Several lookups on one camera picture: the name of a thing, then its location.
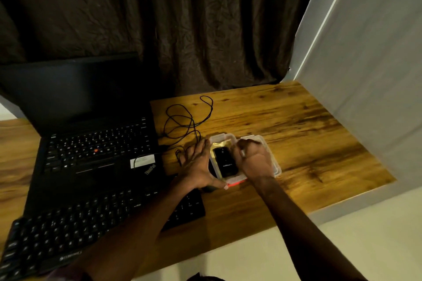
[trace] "black keyboard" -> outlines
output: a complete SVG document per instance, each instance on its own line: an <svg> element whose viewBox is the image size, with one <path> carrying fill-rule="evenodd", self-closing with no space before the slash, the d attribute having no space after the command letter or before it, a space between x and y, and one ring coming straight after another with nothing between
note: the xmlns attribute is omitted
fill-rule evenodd
<svg viewBox="0 0 422 281"><path fill-rule="evenodd" d="M33 218L15 220L0 261L0 281L42 275L69 264L158 192L158 187L144 189L142 193L133 189L116 191ZM201 194L193 190L178 204L163 230L204 215Z"/></svg>
<svg viewBox="0 0 422 281"><path fill-rule="evenodd" d="M150 132L145 118L136 124L67 138L52 135L44 173L113 160L123 155L144 155L150 152Z"/></svg>

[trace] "laptop screen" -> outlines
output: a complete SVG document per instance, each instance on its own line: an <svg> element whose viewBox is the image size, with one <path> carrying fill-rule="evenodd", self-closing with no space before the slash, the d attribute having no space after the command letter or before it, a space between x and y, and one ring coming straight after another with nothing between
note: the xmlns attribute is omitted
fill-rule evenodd
<svg viewBox="0 0 422 281"><path fill-rule="evenodd" d="M148 103L136 53L0 68L0 87L41 135L134 119Z"/></svg>

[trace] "wooden desk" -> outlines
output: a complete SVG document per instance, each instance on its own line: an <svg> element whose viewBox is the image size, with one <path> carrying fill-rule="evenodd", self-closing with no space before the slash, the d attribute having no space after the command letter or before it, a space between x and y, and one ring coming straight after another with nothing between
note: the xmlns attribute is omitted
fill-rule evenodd
<svg viewBox="0 0 422 281"><path fill-rule="evenodd" d="M208 93L211 118L198 129L237 137L262 135L282 168L278 182L307 213L395 181L335 118L299 83L254 86ZM196 121L209 113L199 95L151 102L157 133L166 108L181 103ZM24 208L39 136L22 119L0 122L0 247L11 222ZM160 139L160 144L171 143ZM174 151L163 155L167 174L178 171ZM275 226L247 181L203 194L206 216L161 233L142 275Z"/></svg>

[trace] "plastic container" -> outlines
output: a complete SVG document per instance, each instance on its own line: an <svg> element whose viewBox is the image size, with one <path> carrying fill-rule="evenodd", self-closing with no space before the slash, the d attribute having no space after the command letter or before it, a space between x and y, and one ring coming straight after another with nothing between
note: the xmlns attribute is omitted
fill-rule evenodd
<svg viewBox="0 0 422 281"><path fill-rule="evenodd" d="M264 138L261 135L247 135L245 137L241 137L241 139L252 139L252 140L261 142L262 145L264 145L266 150L271 155L271 161L273 162L274 176L278 176L279 174L282 173L282 169L278 165L278 163L277 163L276 159L274 158L270 148L268 147L267 143L265 142ZM236 139L236 137L231 133L221 133L219 135L214 135L214 136L210 137L209 140L211 142L210 161L211 161L211 164L214 168L214 171L215 171L217 177L220 180L225 181L229 187L235 186L235 185L245 181L247 178L241 171L238 172L234 176L223 178L222 175L221 175L220 169L218 168L218 164L215 160L215 155L214 155L214 152L213 152L213 150L215 148L221 147L221 146L226 146L228 148L231 148L231 146L235 145L238 141Z"/></svg>

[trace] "curtain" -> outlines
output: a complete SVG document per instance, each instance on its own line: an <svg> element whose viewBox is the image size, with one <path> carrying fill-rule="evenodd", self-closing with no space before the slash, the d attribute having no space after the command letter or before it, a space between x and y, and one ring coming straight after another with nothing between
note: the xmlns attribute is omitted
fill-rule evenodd
<svg viewBox="0 0 422 281"><path fill-rule="evenodd" d="M136 51L151 98L281 81L309 2L0 1L1 64Z"/></svg>

